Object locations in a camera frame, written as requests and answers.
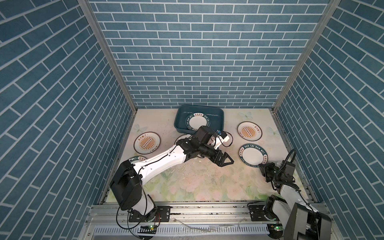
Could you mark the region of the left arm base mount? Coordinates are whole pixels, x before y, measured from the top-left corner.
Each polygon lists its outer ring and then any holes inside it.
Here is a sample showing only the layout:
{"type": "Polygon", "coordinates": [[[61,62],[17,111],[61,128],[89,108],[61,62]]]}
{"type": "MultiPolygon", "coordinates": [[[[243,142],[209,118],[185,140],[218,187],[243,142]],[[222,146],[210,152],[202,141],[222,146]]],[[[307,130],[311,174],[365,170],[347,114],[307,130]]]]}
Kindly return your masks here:
{"type": "Polygon", "coordinates": [[[171,207],[164,205],[156,205],[150,199],[149,202],[144,203],[141,201],[136,204],[129,215],[130,223],[143,223],[143,222],[169,222],[171,207]]]}

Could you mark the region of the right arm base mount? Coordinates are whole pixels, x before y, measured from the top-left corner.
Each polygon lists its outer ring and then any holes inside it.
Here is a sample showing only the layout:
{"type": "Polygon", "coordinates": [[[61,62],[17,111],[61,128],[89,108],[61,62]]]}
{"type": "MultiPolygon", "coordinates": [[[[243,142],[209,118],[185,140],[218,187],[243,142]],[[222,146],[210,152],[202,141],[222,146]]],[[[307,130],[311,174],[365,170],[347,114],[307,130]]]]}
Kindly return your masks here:
{"type": "Polygon", "coordinates": [[[273,212],[273,204],[275,201],[286,201],[276,195],[272,195],[267,198],[266,201],[257,200],[247,204],[247,208],[250,212],[251,221],[278,221],[278,216],[273,212]]]}

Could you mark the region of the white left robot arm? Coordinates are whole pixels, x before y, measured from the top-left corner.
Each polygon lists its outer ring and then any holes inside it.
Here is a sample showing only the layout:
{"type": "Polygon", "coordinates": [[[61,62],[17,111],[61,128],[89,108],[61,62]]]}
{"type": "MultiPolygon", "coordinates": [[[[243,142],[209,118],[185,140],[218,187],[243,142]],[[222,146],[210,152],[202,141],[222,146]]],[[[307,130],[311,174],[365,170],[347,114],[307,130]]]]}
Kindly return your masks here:
{"type": "Polygon", "coordinates": [[[228,133],[201,126],[194,134],[178,140],[170,149],[153,158],[135,163],[122,162],[110,182],[119,209],[135,210],[144,217],[154,214],[157,206],[145,193],[147,182],[169,168],[197,157],[205,157],[219,167],[232,165],[234,160],[230,155],[219,149],[229,140],[228,133]]]}

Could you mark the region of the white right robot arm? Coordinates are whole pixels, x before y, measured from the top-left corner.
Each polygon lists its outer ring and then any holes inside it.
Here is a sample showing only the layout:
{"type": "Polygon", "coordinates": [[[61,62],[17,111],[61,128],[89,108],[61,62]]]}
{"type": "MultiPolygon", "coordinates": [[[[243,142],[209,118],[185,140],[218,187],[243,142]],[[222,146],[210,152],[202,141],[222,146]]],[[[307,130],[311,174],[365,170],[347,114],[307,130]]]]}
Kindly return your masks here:
{"type": "Polygon", "coordinates": [[[274,231],[281,231],[284,240],[329,240],[332,221],[301,194],[294,177],[295,165],[285,163],[278,167],[267,163],[259,168],[266,182],[279,194],[268,197],[264,207],[268,219],[281,223],[274,231]]]}

